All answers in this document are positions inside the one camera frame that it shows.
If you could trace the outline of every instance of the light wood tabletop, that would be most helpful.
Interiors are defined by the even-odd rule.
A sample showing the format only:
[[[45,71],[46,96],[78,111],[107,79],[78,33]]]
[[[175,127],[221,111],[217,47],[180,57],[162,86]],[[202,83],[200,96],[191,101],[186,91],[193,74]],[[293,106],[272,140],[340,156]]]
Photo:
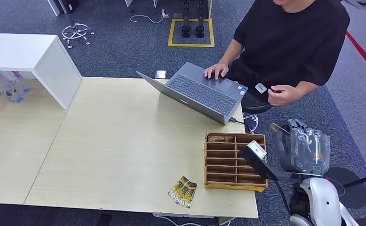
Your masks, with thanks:
[[[19,104],[0,96],[0,203],[23,204],[66,114],[37,81]]]
[[[240,106],[234,117],[243,120]],[[245,131],[143,79],[86,77],[25,204],[257,218],[253,191],[204,188],[207,132]],[[181,176],[198,184],[191,209],[167,195]]]

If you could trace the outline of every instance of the laptop keyboard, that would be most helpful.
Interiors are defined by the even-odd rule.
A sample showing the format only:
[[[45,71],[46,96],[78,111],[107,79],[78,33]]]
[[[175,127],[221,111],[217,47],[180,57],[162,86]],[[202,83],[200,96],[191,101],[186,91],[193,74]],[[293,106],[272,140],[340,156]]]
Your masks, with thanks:
[[[237,102],[231,97],[180,74],[177,74],[167,86],[224,115],[229,115]]]

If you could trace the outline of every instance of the wooden organizer box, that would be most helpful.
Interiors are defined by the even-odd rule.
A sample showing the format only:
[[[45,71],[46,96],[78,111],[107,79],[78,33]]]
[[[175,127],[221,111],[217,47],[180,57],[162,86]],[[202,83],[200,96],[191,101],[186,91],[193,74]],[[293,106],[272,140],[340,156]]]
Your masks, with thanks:
[[[208,137],[233,137],[233,142],[208,142]],[[207,133],[204,147],[205,188],[254,190],[258,192],[262,192],[267,188],[267,180],[256,174],[245,159],[237,156],[240,148],[253,140],[266,150],[265,135]]]

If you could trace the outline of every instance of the snack package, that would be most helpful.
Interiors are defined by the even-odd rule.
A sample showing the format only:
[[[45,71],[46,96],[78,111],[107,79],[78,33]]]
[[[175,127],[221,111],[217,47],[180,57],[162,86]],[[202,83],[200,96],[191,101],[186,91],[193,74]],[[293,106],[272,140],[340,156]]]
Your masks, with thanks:
[[[208,142],[233,142],[233,137],[216,137],[216,136],[209,136]]]
[[[172,189],[169,190],[168,195],[176,204],[190,208],[196,188],[196,183],[192,183],[186,177],[182,177]]]

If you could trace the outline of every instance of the laptop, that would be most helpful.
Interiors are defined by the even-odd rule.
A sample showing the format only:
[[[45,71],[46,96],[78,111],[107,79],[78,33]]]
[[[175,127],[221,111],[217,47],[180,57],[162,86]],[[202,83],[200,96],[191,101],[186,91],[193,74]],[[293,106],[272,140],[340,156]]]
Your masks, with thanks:
[[[208,79],[205,69],[186,62],[164,85],[136,72],[159,92],[226,125],[248,90],[247,87],[225,78]]]

